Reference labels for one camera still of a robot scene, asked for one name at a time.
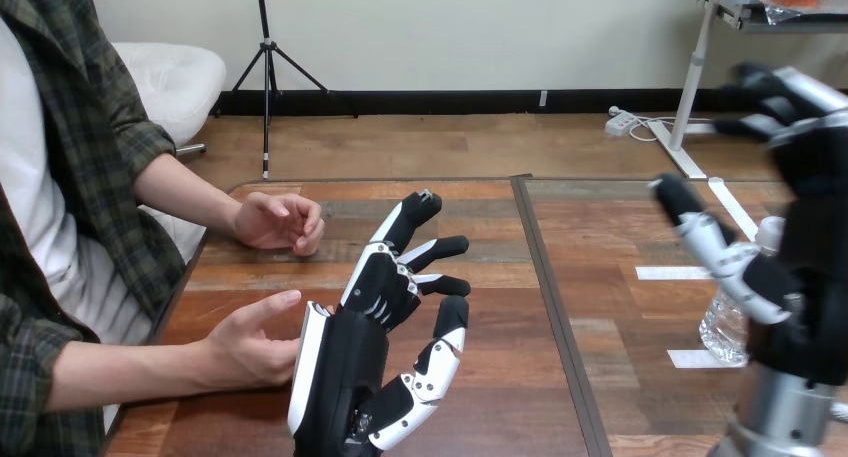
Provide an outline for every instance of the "desk top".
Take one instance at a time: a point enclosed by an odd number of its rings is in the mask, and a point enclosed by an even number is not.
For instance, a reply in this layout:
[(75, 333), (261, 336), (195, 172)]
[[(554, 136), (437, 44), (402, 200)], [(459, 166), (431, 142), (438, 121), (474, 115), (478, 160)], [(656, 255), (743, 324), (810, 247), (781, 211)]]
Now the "desk top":
[[(527, 188), (613, 454), (707, 455), (725, 431), (742, 369), (677, 368), (668, 351), (708, 352), (698, 325), (717, 284), (639, 277), (639, 267), (698, 265), (645, 182), (539, 180)], [(739, 230), (706, 182), (695, 189)], [(789, 199), (778, 183), (727, 189), (757, 223), (780, 215)], [(822, 450), (846, 449), (848, 426), (832, 424)]]
[[(728, 224), (706, 183), (695, 184)], [(324, 206), (327, 233), (307, 262), (210, 238), (173, 306), (162, 342), (203, 338), (238, 307), (283, 289), (335, 304), (366, 241), (394, 204), (429, 188), (442, 212), (416, 235), (465, 234), (464, 256), (438, 269), (474, 291), (466, 352), (439, 410), (392, 456), (703, 456), (724, 432), (741, 369), (677, 368), (668, 350), (703, 349), (698, 323), (716, 284), (644, 280), (639, 266), (697, 265), (652, 201), (647, 182), (523, 180), (267, 183)], [(728, 183), (755, 220), (780, 214), (780, 184)], [(439, 298), (390, 334), (385, 380), (429, 340)], [(269, 337), (300, 332), (303, 303)], [(110, 456), (291, 455), (290, 386), (131, 406)], [(848, 400), (843, 389), (842, 401)], [(832, 425), (823, 450), (848, 448)]]
[(848, 0), (713, 0), (748, 32), (848, 31)]
[[(477, 182), (265, 183), (237, 189), (298, 192), (320, 202), (326, 235), (319, 253), (300, 261), (212, 237), (178, 297), (164, 344), (201, 339), (233, 310), (267, 295), (300, 289), (299, 307), (270, 322), (270, 338), (300, 334), (307, 300), (337, 304), (363, 243), (391, 208), (415, 190), (441, 195), (442, 212), (415, 243), (465, 234), (468, 253), (434, 264), (473, 283), (466, 350), (436, 413), (393, 456), (585, 456), (581, 427), (531, 260), (511, 184)], [(440, 298), (424, 298), (390, 334), (385, 380), (408, 372), (431, 336)], [(291, 387), (186, 398), (128, 409), (108, 455), (285, 456)]]

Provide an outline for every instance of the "white chair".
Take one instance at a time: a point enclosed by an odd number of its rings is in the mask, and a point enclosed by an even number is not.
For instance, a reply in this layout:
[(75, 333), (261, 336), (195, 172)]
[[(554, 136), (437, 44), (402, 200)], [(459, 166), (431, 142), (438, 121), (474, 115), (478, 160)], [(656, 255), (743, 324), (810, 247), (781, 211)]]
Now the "white chair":
[(221, 57), (188, 45), (112, 45), (132, 75), (148, 117), (174, 139), (177, 155), (204, 152), (204, 144), (184, 144), (203, 127), (221, 94), (227, 76)]

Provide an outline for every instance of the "white t-shirt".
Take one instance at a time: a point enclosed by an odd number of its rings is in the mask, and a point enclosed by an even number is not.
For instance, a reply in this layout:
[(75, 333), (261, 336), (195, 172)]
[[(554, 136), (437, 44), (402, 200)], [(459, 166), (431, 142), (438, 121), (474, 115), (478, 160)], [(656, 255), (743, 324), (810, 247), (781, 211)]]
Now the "white t-shirt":
[(0, 18), (0, 184), (24, 240), (62, 309), (103, 343), (137, 344), (150, 319), (106, 249), (77, 233), (47, 164), (44, 115), (23, 49)]

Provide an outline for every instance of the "robotic hand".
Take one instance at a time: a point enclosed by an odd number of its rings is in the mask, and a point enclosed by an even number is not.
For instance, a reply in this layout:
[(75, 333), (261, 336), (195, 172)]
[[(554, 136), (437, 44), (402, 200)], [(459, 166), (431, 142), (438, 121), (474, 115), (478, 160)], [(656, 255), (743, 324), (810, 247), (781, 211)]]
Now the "robotic hand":
[(848, 377), (848, 97), (791, 68), (743, 65), (736, 77), (764, 114), (715, 126), (769, 143), (794, 194), (779, 253), (735, 242), (677, 177), (651, 185), (687, 248), (749, 316), (740, 398), (710, 455), (821, 456)]
[[(441, 205), (427, 190), (406, 197), (365, 246), (336, 313), (307, 303), (288, 416), (296, 457), (378, 456), (418, 428), (445, 396), (465, 345), (471, 287), (417, 273), (464, 253), (468, 240), (435, 239), (400, 255)], [(419, 295), (430, 293), (447, 295), (433, 341), (419, 354), (414, 374), (381, 389), (386, 334), (415, 311)]]

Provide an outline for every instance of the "flannel shirt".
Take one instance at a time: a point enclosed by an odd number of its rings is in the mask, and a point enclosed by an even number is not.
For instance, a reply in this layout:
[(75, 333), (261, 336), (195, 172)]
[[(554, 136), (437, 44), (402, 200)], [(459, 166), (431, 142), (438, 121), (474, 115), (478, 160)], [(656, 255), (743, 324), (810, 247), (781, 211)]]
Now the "flannel shirt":
[[(92, 0), (0, 0), (0, 13), (35, 76), (49, 168), (67, 212), (78, 232), (106, 247), (156, 322), (185, 266), (164, 229), (138, 209), (132, 184), (154, 158), (174, 153), (173, 141), (147, 119)], [(102, 408), (44, 411), (53, 363), (73, 340), (98, 342), (51, 295), (0, 187), (0, 455), (99, 452)]]

